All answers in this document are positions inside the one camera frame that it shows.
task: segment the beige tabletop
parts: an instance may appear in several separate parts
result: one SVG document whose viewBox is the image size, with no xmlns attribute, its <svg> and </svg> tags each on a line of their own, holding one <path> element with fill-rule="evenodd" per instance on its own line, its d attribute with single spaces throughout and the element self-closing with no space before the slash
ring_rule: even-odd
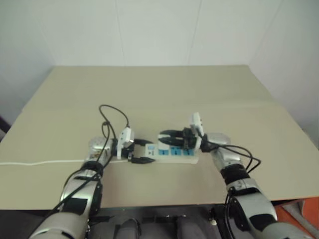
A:
<svg viewBox="0 0 319 239">
<path fill-rule="evenodd" d="M 247 66 L 56 67 L 0 144 L 0 162 L 84 160 L 101 135 L 100 104 L 122 109 L 136 137 L 153 141 L 200 112 L 205 132 L 223 132 L 262 159 L 251 175 L 269 199 L 319 195 L 318 150 Z M 124 118 L 105 113 L 119 133 Z M 0 166 L 0 209 L 52 208 L 80 165 Z M 211 204 L 226 195 L 203 153 L 196 165 L 110 164 L 103 186 L 102 207 Z"/>
</svg>

